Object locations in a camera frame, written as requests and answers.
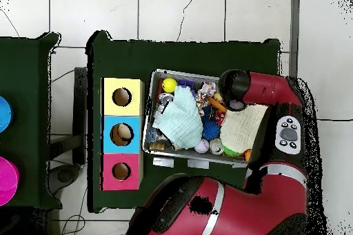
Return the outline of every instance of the shape sorter box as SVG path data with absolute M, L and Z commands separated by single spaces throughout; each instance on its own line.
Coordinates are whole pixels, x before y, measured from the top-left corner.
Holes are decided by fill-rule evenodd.
M 101 166 L 101 190 L 138 190 L 143 178 L 143 153 L 138 154 L 103 154 Z M 114 176 L 114 166 L 124 163 L 130 174 L 125 180 Z
M 142 116 L 145 85 L 139 79 L 102 78 L 101 114 Z

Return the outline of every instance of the blue circle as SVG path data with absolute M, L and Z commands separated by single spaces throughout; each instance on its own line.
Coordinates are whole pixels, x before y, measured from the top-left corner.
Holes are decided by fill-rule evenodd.
M 11 122 L 12 111 L 10 104 L 0 96 L 0 133 L 2 133 Z

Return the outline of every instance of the blue spiky ball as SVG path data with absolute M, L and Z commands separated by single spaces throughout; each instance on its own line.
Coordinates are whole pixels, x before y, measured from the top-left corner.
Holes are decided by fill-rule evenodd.
M 216 124 L 214 121 L 208 119 L 203 120 L 203 131 L 202 137 L 207 141 L 211 141 L 215 138 L 218 138 L 221 133 L 221 127 Z

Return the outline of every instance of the green mat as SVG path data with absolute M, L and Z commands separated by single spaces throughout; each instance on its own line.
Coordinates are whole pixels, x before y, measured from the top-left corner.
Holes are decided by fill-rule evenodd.
M 49 164 L 48 57 L 59 35 L 38 39 L 0 38 L 0 96 L 9 101 L 14 118 L 0 133 L 0 156 L 19 169 L 19 186 L 6 206 L 60 208 L 47 190 Z
M 98 212 L 103 207 L 132 208 L 142 206 L 155 187 L 166 177 L 184 172 L 205 175 L 242 187 L 245 168 L 210 163 L 208 170 L 188 168 L 186 159 L 174 159 L 174 168 L 155 166 L 154 155 L 144 154 L 144 177 L 138 191 L 99 190 L 100 148 L 100 79 L 104 77 L 141 79 L 148 95 L 150 74 L 160 68 L 206 76 L 221 76 L 229 69 L 251 70 L 277 74 L 280 43 L 277 39 L 265 43 L 157 43 L 151 41 L 113 41 L 107 32 L 95 32 L 87 43 L 88 97 L 88 208 Z

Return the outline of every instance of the control button panel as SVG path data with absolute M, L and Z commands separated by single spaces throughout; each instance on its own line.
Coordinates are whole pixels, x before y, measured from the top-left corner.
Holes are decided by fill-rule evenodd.
M 286 154 L 298 154 L 301 151 L 301 125 L 293 116 L 279 119 L 276 127 L 276 148 Z

